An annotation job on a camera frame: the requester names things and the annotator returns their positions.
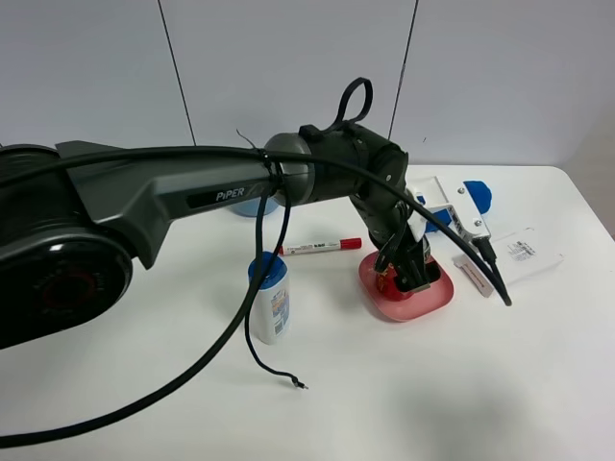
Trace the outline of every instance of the piper robot arm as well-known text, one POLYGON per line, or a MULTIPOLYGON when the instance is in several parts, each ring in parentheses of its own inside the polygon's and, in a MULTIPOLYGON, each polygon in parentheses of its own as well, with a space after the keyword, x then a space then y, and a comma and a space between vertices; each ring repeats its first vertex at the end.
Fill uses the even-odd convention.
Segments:
MULTIPOLYGON (((277 134, 260 153, 305 156, 305 163, 281 162, 291 204, 350 197, 380 250, 376 270, 390 264, 400 291, 422 290, 439 273, 437 264, 426 263, 427 239, 408 225, 407 205, 352 172, 309 162, 332 158, 366 169, 407 193, 407 154, 357 123, 371 100, 371 83, 357 79, 345 91, 329 128, 304 126, 297 133, 277 134), (351 94, 361 85, 366 92, 361 114, 343 120, 351 94)), ((171 158, 173 149, 190 148, 141 150, 142 158, 139 150, 82 141, 61 143, 55 150, 23 145, 0 150, 0 349, 101 314, 128 288, 134 257, 146 269, 154 265, 173 221, 255 199, 271 181, 256 152, 246 158, 246 149, 201 148, 214 155, 171 158), (5 181, 59 159, 109 151, 116 161, 5 181), (236 152, 243 156, 234 156, 236 152)), ((282 193, 275 200, 284 205, 282 193)))

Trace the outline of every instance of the wire tip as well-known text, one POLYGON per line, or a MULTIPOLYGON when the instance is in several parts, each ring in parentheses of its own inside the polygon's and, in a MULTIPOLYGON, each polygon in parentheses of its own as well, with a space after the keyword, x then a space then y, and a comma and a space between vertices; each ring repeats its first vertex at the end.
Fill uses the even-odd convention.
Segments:
POLYGON ((299 379, 294 378, 292 380, 292 383, 295 385, 295 387, 298 387, 299 389, 309 389, 303 382, 301 382, 299 379))

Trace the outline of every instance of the white bottle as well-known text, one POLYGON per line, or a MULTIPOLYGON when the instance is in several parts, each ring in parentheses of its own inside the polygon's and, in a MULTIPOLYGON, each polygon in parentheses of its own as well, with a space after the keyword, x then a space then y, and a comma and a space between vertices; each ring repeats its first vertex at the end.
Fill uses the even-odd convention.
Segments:
MULTIPOLYGON (((264 252, 262 269, 264 271, 272 254, 264 252)), ((250 280, 254 276, 256 262, 248 269, 250 280)), ((250 332, 265 344, 275 344, 288 330, 289 298, 288 269, 276 257, 276 261, 264 280, 252 304, 250 332)))

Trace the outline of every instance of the bottle label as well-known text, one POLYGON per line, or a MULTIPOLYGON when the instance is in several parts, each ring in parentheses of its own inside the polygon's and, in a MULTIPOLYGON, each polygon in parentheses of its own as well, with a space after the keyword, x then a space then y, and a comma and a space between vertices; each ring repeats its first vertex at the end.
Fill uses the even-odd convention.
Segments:
POLYGON ((273 314, 273 325, 276 336, 283 332, 286 322, 288 322, 289 303, 288 292, 280 290, 271 300, 271 313, 273 314))

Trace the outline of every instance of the white label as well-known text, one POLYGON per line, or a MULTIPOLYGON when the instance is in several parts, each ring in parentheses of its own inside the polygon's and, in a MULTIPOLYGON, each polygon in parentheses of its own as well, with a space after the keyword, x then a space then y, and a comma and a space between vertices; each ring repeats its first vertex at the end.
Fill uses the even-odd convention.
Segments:
POLYGON ((339 250, 341 245, 339 242, 330 243, 314 243, 310 245, 286 246, 284 247, 285 255, 301 255, 305 253, 322 253, 339 250))
POLYGON ((509 243, 506 246, 510 257, 517 262, 526 261, 536 255, 536 251, 529 245, 529 243, 522 240, 509 243))

